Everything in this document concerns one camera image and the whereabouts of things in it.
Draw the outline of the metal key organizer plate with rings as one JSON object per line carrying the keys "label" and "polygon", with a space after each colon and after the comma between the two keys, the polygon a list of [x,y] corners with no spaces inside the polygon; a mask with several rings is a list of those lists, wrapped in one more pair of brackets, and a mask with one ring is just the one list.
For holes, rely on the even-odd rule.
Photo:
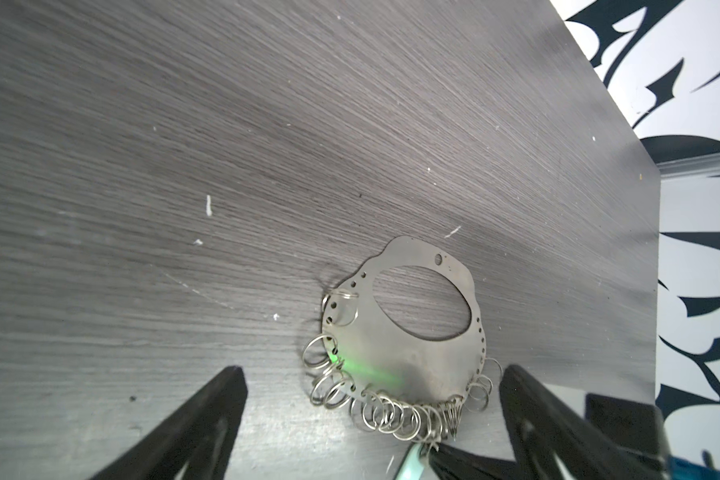
{"label": "metal key organizer plate with rings", "polygon": [[[374,282],[400,267],[419,267],[446,279],[466,302],[470,320],[453,338],[429,340],[397,325],[377,302]],[[464,409],[490,404],[493,380],[483,316],[469,269],[444,250],[399,236],[337,287],[321,304],[321,360],[302,360],[313,375],[312,405],[348,407],[363,427],[403,442],[436,445],[456,436]]]}

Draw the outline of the pale green key tag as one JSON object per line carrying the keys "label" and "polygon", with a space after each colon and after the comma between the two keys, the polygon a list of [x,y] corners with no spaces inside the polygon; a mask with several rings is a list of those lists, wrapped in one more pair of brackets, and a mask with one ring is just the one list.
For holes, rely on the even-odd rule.
{"label": "pale green key tag", "polygon": [[423,453],[423,445],[413,444],[402,464],[400,465],[394,479],[395,480],[420,480],[427,467],[425,454]]}

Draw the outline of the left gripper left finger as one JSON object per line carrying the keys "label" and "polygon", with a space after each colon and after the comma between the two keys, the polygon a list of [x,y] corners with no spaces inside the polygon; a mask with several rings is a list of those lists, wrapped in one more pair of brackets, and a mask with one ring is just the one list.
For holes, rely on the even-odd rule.
{"label": "left gripper left finger", "polygon": [[96,479],[222,479],[241,424],[248,389],[229,366]]}

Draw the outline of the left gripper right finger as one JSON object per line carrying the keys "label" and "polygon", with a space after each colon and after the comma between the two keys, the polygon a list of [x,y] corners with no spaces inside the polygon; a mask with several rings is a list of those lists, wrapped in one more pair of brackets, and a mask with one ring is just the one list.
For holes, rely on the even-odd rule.
{"label": "left gripper right finger", "polygon": [[514,459],[441,445],[428,464],[440,479],[669,479],[670,453],[657,407],[589,393],[579,415],[518,365],[507,367],[500,403]]}

